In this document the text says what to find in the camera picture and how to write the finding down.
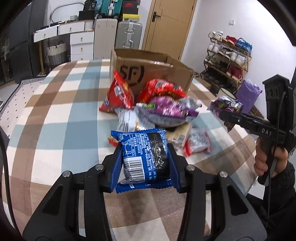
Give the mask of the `person's right hand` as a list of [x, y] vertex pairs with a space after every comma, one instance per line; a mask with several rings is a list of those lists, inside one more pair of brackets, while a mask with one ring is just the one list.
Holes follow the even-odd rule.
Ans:
[[[256, 156], [255, 156], [255, 164], [254, 164], [254, 170], [255, 173], [259, 176], [262, 176], [265, 172], [268, 170], [268, 166], [266, 164], [267, 161], [267, 155], [262, 150], [262, 140], [260, 137], [256, 140]], [[288, 152], [285, 148], [277, 147], [275, 150], [274, 156], [278, 158], [278, 162], [275, 168], [275, 171], [272, 174], [272, 178], [275, 177], [277, 174], [284, 171], [284, 169], [287, 166], [288, 161]]]

